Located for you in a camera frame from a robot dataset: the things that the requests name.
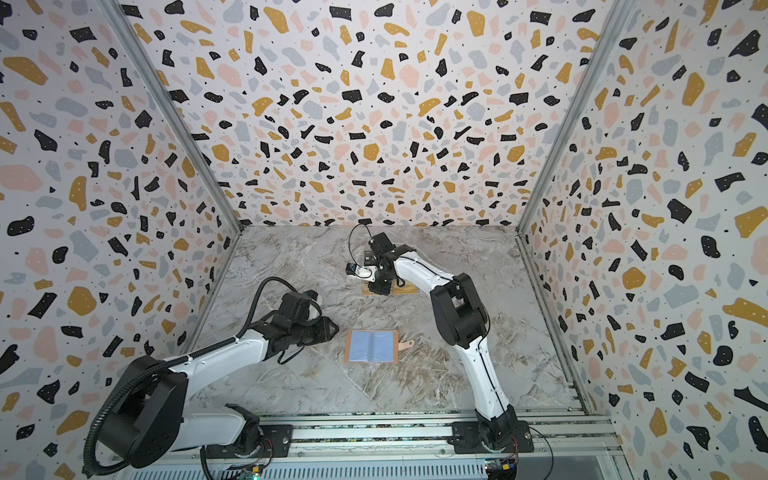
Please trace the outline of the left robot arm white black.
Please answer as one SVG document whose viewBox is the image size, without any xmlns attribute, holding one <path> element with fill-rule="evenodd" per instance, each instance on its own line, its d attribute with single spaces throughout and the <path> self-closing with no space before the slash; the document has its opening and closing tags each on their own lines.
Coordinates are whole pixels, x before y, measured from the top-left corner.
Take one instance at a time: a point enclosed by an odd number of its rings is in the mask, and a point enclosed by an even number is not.
<svg viewBox="0 0 768 480">
<path fill-rule="evenodd" d="M 261 419 L 228 403 L 221 413 L 190 413 L 191 398 L 205 387 L 286 351 L 326 343 L 339 326 L 325 316 L 313 290 L 289 291 L 278 309 L 249 316 L 234 336 L 167 360 L 145 355 L 130 363 L 86 436 L 83 459 L 91 475 L 143 468 L 168 452 L 223 447 L 247 457 L 269 444 Z"/>
</svg>

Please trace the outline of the clear acrylic card stand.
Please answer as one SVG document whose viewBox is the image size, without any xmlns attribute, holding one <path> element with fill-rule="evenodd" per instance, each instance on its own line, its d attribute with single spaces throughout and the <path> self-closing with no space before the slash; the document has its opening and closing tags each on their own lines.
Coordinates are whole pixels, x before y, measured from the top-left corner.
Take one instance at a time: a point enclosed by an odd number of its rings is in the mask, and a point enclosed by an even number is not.
<svg viewBox="0 0 768 480">
<path fill-rule="evenodd" d="M 397 285 L 397 284 L 396 284 L 396 283 L 391 283 L 391 284 L 390 284 L 390 287 L 391 287 L 391 289 L 390 289 L 390 291 L 389 291 L 389 293 L 388 293 L 388 296 L 397 296 L 397 295 L 394 295 L 394 294 L 392 293 L 392 290 L 393 290 L 393 286 L 394 286 L 394 285 Z"/>
</svg>

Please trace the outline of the gold card front right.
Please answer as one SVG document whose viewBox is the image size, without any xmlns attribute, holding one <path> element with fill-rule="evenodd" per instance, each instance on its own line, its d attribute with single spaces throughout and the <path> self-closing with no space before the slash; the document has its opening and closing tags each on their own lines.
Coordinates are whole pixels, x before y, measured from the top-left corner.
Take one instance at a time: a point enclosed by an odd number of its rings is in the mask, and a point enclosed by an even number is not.
<svg viewBox="0 0 768 480">
<path fill-rule="evenodd" d="M 394 285 L 392 293 L 394 295 L 418 294 L 419 289 L 411 283 L 406 283 L 403 286 Z"/>
</svg>

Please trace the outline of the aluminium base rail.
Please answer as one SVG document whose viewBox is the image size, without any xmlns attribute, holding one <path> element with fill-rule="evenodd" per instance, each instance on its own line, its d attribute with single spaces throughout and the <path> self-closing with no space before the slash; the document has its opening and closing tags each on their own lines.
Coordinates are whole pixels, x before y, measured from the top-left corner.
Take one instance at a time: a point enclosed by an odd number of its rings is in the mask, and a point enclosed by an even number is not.
<svg viewBox="0 0 768 480">
<path fill-rule="evenodd" d="M 488 451 L 469 411 L 266 416 L 250 457 L 208 451 L 215 479 L 630 479 L 610 420 L 523 408 L 516 442 Z"/>
</svg>

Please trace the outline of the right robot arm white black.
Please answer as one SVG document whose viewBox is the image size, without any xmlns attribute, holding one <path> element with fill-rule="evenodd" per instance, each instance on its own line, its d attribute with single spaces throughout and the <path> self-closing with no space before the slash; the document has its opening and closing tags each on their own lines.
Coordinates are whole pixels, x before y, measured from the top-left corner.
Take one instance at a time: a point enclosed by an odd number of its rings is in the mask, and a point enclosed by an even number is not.
<svg viewBox="0 0 768 480">
<path fill-rule="evenodd" d="M 458 351 L 468 377 L 481 444 L 492 452 L 507 448 L 518 417 L 491 360 L 491 318 L 471 277 L 437 267 L 415 248 L 392 243 L 385 233 L 372 236 L 368 247 L 369 261 L 348 263 L 346 274 L 365 281 L 376 295 L 388 296 L 395 284 L 409 283 L 429 296 L 437 331 Z"/>
</svg>

